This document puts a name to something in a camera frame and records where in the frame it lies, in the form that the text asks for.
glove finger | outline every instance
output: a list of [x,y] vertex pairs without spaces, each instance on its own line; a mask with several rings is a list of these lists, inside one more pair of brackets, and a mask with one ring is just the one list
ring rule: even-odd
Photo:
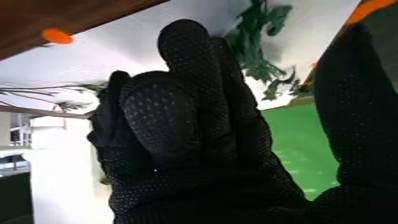
[[199,165],[197,96],[169,73],[135,76],[123,87],[121,107],[156,170]]
[[108,88],[100,94],[100,106],[91,117],[93,132],[87,139],[98,149],[98,161],[114,188],[153,171],[148,151],[128,127],[119,107],[119,92],[130,76],[114,72]]
[[208,166],[233,166],[236,144],[220,68],[208,31],[197,22],[180,20],[165,27],[158,38],[158,50],[171,74],[199,91],[203,161]]
[[213,38],[213,45],[222,68],[231,123],[236,131],[240,167],[249,170],[260,170],[274,179],[290,182],[293,188],[299,189],[281,160],[272,152],[270,127],[256,109],[256,98],[244,81],[242,68],[226,40]]

dark object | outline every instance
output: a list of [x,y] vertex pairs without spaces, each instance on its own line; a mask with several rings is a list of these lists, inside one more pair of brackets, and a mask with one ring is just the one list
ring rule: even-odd
[[30,173],[0,178],[0,192],[0,223],[23,219],[32,224]]
[[194,21],[167,26],[158,46],[171,72],[133,78],[116,72],[93,116],[89,140],[114,187],[117,224],[395,220],[398,97],[370,41],[354,27],[318,64],[316,107],[341,186],[309,202],[272,153],[228,44]]

green leafy decoration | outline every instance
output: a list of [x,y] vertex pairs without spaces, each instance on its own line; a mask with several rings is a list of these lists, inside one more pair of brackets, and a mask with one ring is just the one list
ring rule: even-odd
[[252,0],[249,9],[240,14],[240,24],[236,29],[226,36],[228,44],[240,61],[242,69],[247,76],[263,83],[272,82],[270,88],[265,91],[265,99],[277,99],[277,87],[295,82],[295,78],[281,80],[286,72],[263,59],[261,49],[261,31],[267,27],[267,34],[276,36],[284,27],[284,21],[292,12],[292,6],[279,6],[268,10],[267,0]]
[[89,103],[77,103],[71,101],[62,101],[62,102],[57,102],[55,105],[59,106],[59,108],[64,112],[69,112],[73,110],[85,109],[89,106]]

green plant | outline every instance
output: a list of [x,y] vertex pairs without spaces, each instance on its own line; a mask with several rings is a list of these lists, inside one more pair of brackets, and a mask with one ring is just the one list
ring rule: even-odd
[[[59,107],[64,112],[82,109],[89,106],[87,103],[77,103],[71,101],[55,102],[48,99],[43,99],[41,96],[55,97],[61,93],[57,89],[66,89],[78,91],[80,93],[91,91],[94,94],[100,94],[101,90],[107,88],[108,83],[84,83],[84,84],[69,84],[61,86],[48,86],[48,87],[0,87],[0,95],[18,96],[21,98],[43,101],[53,104],[53,110]],[[0,101],[0,104],[7,106],[14,106],[9,102]]]
[[236,29],[229,32],[226,40],[240,61],[245,75],[256,80],[261,80],[268,85],[265,91],[265,100],[277,99],[279,85],[295,83],[295,74],[286,80],[286,72],[263,58],[261,49],[261,32],[267,29],[267,34],[276,36],[284,27],[284,21],[292,11],[292,6],[279,6],[268,10],[267,0],[252,0],[249,9],[240,14],[242,19]]
[[108,178],[103,176],[101,177],[101,179],[100,179],[100,183],[103,184],[103,185],[110,185],[110,181],[108,181]]

white wall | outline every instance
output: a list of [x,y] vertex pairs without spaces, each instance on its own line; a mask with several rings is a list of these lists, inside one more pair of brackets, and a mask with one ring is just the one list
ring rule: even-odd
[[0,112],[0,146],[11,143],[11,113]]
[[85,140],[89,122],[62,119],[64,126],[36,127],[25,154],[32,164],[32,198],[37,224],[112,223],[107,200],[96,198],[93,147]]

